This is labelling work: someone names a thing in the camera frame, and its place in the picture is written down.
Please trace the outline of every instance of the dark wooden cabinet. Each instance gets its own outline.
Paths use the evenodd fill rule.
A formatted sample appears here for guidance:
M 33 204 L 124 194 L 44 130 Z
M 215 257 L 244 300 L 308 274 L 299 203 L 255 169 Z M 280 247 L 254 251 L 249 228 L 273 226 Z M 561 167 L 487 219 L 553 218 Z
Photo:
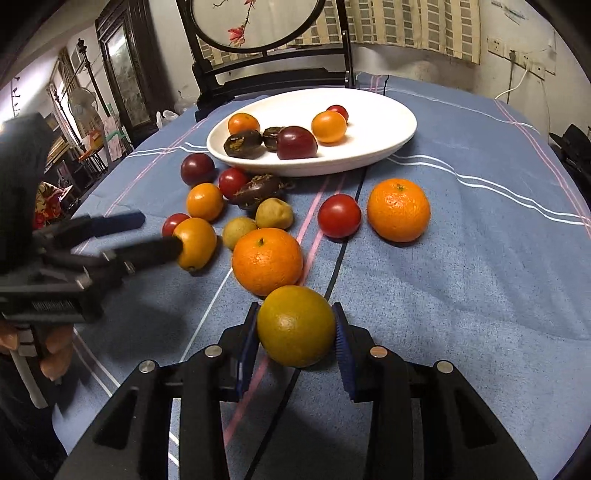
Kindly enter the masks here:
M 96 33 L 121 123 L 137 147 L 158 130 L 156 112 L 174 104 L 148 0 L 111 0 Z

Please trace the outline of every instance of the black wooden frame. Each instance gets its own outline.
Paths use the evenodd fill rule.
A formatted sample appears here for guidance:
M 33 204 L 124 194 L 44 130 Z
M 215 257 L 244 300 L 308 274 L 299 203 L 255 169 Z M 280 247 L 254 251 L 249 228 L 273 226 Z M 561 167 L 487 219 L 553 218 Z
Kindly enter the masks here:
M 174 100 L 163 76 L 163 65 L 158 54 L 154 25 L 148 0 L 111 0 L 95 22 L 105 72 L 119 111 L 121 124 L 135 147 L 158 131 L 156 112 L 172 110 Z M 150 117 L 149 121 L 133 126 L 119 90 L 107 43 L 124 28 L 129 54 L 138 81 L 139 90 Z
M 341 30 L 342 45 L 325 45 L 325 46 L 297 46 L 296 48 L 289 48 L 281 51 L 268 52 L 269 48 L 285 44 L 303 31 L 310 28 L 314 20 L 318 18 L 322 9 L 324 8 L 324 1 L 319 1 L 314 10 L 315 18 L 311 15 L 308 18 L 306 28 L 300 31 L 304 26 L 295 30 L 289 37 L 281 39 L 270 46 L 261 48 L 249 48 L 240 50 L 233 47 L 223 46 L 214 43 L 212 46 L 224 51 L 255 53 L 260 52 L 262 56 L 251 57 L 244 60 L 237 60 L 231 63 L 226 63 L 220 66 L 213 66 L 212 63 L 203 57 L 201 48 L 199 46 L 198 37 L 211 45 L 211 39 L 201 32 L 197 26 L 197 22 L 193 18 L 193 8 L 191 0 L 176 0 L 178 11 L 181 15 L 183 27 L 191 48 L 191 53 L 195 62 L 193 63 L 193 75 L 197 80 L 197 85 L 200 90 L 199 98 L 197 99 L 198 111 L 195 113 L 195 120 L 200 121 L 207 117 L 213 110 L 220 105 L 229 102 L 238 95 L 246 93 L 263 92 L 266 90 L 307 87 L 307 86 L 321 86 L 321 85 L 343 85 L 345 87 L 355 87 L 355 78 L 353 75 L 353 55 L 351 52 L 351 42 L 349 35 L 349 22 L 347 20 L 347 12 L 344 0 L 333 0 L 336 6 L 337 15 L 339 17 L 339 25 Z M 302 57 L 313 57 L 322 55 L 342 55 L 345 61 L 345 69 L 341 72 L 330 72 L 325 68 L 315 69 L 298 69 L 286 70 L 283 72 L 268 72 L 243 77 L 235 80 L 229 80 L 223 85 L 217 81 L 216 75 L 225 72 L 251 66 L 260 65 L 276 60 L 294 59 Z

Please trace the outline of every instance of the plate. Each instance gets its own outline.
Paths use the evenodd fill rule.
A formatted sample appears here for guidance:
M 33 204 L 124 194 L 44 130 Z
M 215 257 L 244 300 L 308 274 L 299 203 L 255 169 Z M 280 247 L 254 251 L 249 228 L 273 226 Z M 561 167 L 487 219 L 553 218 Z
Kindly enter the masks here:
M 331 105 L 342 105 L 349 112 L 347 134 L 334 146 L 319 144 L 314 158 L 279 160 L 277 154 L 266 151 L 254 160 L 246 160 L 229 157 L 223 149 L 230 135 L 228 119 L 235 113 L 253 115 L 261 130 L 291 125 L 310 130 L 312 119 Z M 376 163 L 400 149 L 416 130 L 416 117 L 396 100 L 365 90 L 314 88 L 270 96 L 232 112 L 209 133 L 207 149 L 224 163 L 250 173 L 310 177 Z

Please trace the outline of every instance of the red cherry tomato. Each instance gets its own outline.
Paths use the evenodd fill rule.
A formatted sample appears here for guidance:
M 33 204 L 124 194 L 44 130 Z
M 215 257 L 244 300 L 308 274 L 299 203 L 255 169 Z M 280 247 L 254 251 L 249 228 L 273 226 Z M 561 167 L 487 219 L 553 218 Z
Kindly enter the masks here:
M 353 235 L 361 225 L 361 209 L 353 197 L 344 193 L 333 195 L 318 210 L 318 225 L 331 238 Z
M 166 219 L 162 226 L 162 236 L 172 236 L 177 225 L 191 218 L 186 213 L 175 213 Z
M 232 200 L 236 192 L 246 185 L 251 179 L 242 170 L 238 168 L 229 168 L 222 172 L 217 184 L 220 187 L 222 195 L 228 200 Z
M 332 110 L 333 112 L 338 112 L 345 117 L 345 122 L 349 121 L 349 112 L 347 112 L 347 110 L 345 110 L 344 106 L 332 105 L 332 106 L 328 107 L 326 110 L 327 111 Z

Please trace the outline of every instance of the red floral cloth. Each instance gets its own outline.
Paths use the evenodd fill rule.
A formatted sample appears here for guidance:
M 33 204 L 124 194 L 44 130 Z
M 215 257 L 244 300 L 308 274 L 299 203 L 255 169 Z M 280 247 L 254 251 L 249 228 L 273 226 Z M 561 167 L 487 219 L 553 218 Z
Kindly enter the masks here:
M 33 219 L 35 230 L 45 227 L 48 220 L 53 220 L 61 215 L 61 193 L 62 190 L 50 183 L 41 182 L 35 200 L 35 218 Z

